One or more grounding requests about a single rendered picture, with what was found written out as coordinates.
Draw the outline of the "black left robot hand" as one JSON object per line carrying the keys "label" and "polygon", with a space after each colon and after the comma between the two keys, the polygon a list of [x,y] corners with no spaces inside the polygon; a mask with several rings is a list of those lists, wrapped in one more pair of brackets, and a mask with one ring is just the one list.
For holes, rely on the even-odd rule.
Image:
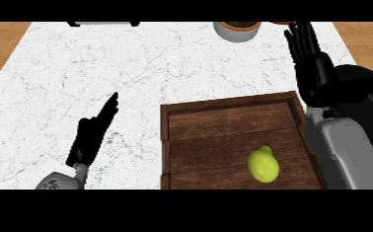
{"label": "black left robot hand", "polygon": [[83,118],[77,125],[77,136],[71,145],[65,164],[90,166],[100,149],[103,136],[118,113],[118,93],[108,99],[98,116]]}

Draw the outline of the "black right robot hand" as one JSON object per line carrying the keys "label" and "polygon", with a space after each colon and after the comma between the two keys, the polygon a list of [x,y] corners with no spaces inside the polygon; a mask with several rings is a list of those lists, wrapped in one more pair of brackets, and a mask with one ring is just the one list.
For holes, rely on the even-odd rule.
{"label": "black right robot hand", "polygon": [[335,107],[338,75],[330,57],[320,50],[311,23],[302,21],[289,23],[285,37],[295,63],[302,100],[313,108]]}

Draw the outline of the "black pot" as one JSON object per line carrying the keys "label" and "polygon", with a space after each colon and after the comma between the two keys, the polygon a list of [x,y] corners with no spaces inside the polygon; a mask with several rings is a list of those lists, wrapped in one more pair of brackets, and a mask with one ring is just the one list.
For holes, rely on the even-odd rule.
{"label": "black pot", "polygon": [[351,117],[373,138],[373,71],[358,65],[335,67],[341,81],[338,107],[339,117]]}

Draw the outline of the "yellow-green pear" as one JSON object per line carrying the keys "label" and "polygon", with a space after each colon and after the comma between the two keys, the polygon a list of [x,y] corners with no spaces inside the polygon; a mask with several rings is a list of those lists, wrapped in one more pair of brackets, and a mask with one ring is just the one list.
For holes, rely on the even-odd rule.
{"label": "yellow-green pear", "polygon": [[249,154],[248,170],[258,182],[270,184],[276,181],[280,175],[280,164],[269,146],[263,146]]}

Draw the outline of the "white plant pot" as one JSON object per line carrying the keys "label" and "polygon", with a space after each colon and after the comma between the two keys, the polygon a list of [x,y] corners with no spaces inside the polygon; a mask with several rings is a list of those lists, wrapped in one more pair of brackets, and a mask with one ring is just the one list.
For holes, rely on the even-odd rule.
{"label": "white plant pot", "polygon": [[248,22],[248,27],[235,27],[226,22],[214,22],[214,30],[220,37],[230,42],[245,42],[251,40],[261,27],[260,22]]}

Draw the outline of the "brown wooden tray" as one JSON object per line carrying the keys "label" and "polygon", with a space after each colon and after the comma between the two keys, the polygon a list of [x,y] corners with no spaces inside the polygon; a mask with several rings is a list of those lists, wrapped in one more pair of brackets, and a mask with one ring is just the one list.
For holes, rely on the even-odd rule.
{"label": "brown wooden tray", "polygon": [[[304,135],[295,92],[161,106],[164,190],[323,190],[326,182]],[[248,156],[269,146],[277,180],[251,176]]]}

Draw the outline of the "pale appliance with black feet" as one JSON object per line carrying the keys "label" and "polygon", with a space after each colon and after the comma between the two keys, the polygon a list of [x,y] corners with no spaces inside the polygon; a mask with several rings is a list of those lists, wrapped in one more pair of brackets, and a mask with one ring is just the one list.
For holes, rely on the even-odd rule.
{"label": "pale appliance with black feet", "polygon": [[67,22],[71,27],[80,27],[81,25],[130,25],[139,27],[140,22]]}

